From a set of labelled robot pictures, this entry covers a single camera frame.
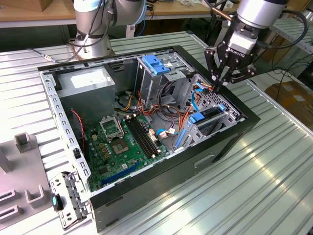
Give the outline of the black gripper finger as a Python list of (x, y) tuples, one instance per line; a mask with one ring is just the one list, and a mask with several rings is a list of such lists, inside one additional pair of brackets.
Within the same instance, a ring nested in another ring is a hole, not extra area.
[(250, 79), (257, 75), (256, 67), (253, 64), (250, 64), (243, 69), (231, 69), (226, 67), (226, 72), (222, 73), (222, 85), (226, 86), (228, 84), (235, 84), (247, 79)]
[(212, 47), (207, 47), (204, 51), (207, 68), (211, 73), (211, 78), (214, 81), (212, 85), (213, 90), (219, 90), (222, 86), (221, 78), (221, 70), (218, 68), (215, 61), (215, 53), (216, 51)]

